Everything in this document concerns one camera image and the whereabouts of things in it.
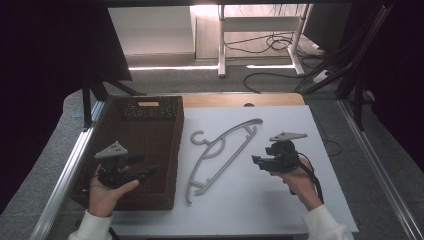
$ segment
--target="gray floor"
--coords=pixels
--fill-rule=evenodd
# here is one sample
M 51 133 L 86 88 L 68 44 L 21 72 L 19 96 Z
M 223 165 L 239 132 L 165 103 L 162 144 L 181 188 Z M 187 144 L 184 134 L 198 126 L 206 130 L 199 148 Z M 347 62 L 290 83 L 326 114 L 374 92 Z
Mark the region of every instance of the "gray floor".
M 134 81 L 127 84 L 148 94 L 199 93 L 199 92 L 248 92 L 243 78 L 252 72 L 243 65 L 228 67 L 226 78 L 219 78 L 216 70 L 202 71 L 143 71 L 133 72 Z M 267 72 L 294 74 L 294 70 L 267 70 Z M 298 79 L 259 76 L 249 85 L 262 92 L 291 92 Z M 330 160 L 339 178 L 350 210 L 358 225 L 355 239 L 408 239 L 405 230 L 380 183 L 370 168 L 369 162 L 358 145 L 339 104 L 334 97 L 337 82 L 318 92 L 304 96 L 323 138 L 340 144 L 341 152 Z M 113 94 L 122 94 L 107 86 Z M 5 213 L 0 217 L 1 239 L 28 239 L 50 197 L 65 162 L 82 129 L 81 93 L 70 95 L 64 103 L 64 112 L 50 142 L 37 164 L 24 182 Z M 364 106 L 365 132 L 382 159 L 396 188 L 412 211 L 420 227 L 424 225 L 424 175 L 416 167 L 402 147 L 379 123 L 370 105 Z M 339 148 L 332 143 L 326 145 L 329 155 Z M 52 227 L 49 239 L 64 239 L 77 229 L 83 209 L 66 201 Z

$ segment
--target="metal frame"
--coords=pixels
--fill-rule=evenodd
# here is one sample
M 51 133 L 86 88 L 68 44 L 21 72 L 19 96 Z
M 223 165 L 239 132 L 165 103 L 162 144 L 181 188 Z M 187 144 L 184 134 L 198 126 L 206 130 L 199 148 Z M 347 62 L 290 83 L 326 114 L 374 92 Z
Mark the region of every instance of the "metal frame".
M 381 163 L 380 158 L 369 142 L 366 133 L 359 129 L 355 123 L 355 120 L 352 118 L 353 113 L 350 109 L 349 103 L 346 100 L 338 100 L 338 103 L 353 134 L 355 135 L 356 140 L 358 141 L 362 151 L 368 159 L 370 167 L 373 170 L 377 180 L 379 181 L 381 188 L 386 194 L 389 203 L 392 205 L 395 214 L 399 218 L 402 227 L 408 235 L 408 238 L 411 240 L 424 239 L 422 231 L 418 227 L 414 216 L 394 186 L 386 169 Z
M 309 5 L 301 16 L 280 16 L 280 17 L 225 17 L 225 5 L 219 5 L 219 48 L 218 48 L 218 76 L 225 77 L 225 44 L 224 35 L 226 32 L 269 32 L 286 31 L 294 32 L 292 44 L 287 51 L 292 60 L 297 75 L 305 74 L 302 64 L 297 56 L 297 45 L 303 26 L 305 25 L 306 15 Z
M 80 168 L 81 159 L 84 153 L 84 149 L 88 146 L 88 143 L 92 137 L 93 131 L 96 128 L 96 121 L 99 118 L 99 115 L 104 107 L 103 102 L 97 102 L 92 111 L 92 125 L 86 131 L 83 131 L 71 152 L 71 155 L 66 162 L 66 165 L 62 171 L 62 174 L 59 177 L 59 180 L 56 183 L 55 188 L 53 189 L 50 198 L 41 213 L 41 216 L 37 222 L 37 225 L 34 228 L 34 231 L 31 235 L 31 240 L 46 239 L 50 229 L 53 226 L 54 220 L 61 208 L 63 201 L 65 200 L 69 188 L 72 185 L 75 178 L 75 173 Z

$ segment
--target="human hand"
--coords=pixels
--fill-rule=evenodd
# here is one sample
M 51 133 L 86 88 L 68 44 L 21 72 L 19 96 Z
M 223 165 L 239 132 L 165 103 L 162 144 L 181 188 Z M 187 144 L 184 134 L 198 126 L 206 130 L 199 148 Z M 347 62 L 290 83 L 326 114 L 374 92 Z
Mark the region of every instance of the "human hand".
M 300 161 L 312 171 L 311 164 L 304 158 Z M 305 205 L 308 211 L 323 205 L 315 191 L 315 184 L 312 182 L 309 175 L 300 167 L 292 172 L 270 172 L 271 175 L 278 176 L 283 179 L 283 182 L 296 193 L 299 200 Z
M 124 196 L 125 193 L 136 188 L 140 182 L 138 180 L 134 180 L 117 189 L 110 189 L 105 187 L 98 180 L 99 169 L 100 165 L 97 167 L 95 177 L 93 177 L 90 181 L 88 212 L 97 217 L 109 217 L 112 215 L 113 209 L 115 208 L 118 200 Z

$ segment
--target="wooden table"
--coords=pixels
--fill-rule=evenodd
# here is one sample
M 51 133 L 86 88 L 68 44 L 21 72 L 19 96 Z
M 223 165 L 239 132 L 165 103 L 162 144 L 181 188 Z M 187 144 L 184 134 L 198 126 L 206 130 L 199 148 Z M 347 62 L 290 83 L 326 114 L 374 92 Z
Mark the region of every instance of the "wooden table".
M 267 94 L 190 94 L 183 95 L 184 107 L 242 107 L 254 106 L 297 106 L 305 105 L 298 93 Z

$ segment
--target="metal rail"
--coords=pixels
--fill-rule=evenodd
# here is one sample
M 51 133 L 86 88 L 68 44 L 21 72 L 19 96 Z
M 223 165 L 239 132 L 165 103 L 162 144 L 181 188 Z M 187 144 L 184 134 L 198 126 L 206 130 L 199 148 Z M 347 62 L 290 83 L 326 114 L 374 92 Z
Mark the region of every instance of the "metal rail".
M 31 240 L 42 240 L 46 239 L 56 216 L 62 206 L 63 201 L 69 191 L 71 183 L 75 177 L 79 165 L 81 163 L 82 155 L 84 149 L 86 148 L 95 128 L 95 122 L 99 117 L 101 110 L 104 107 L 103 102 L 97 102 L 92 110 L 93 116 L 93 125 L 87 129 L 87 131 L 81 132 L 78 137 L 77 143 L 75 144 L 68 161 L 66 162 L 65 167 L 63 168 L 62 174 L 59 177 L 59 180 L 56 183 L 55 188 L 53 189 L 50 198 L 41 213 L 41 216 L 37 222 L 37 225 L 34 228 L 34 231 L 31 235 Z

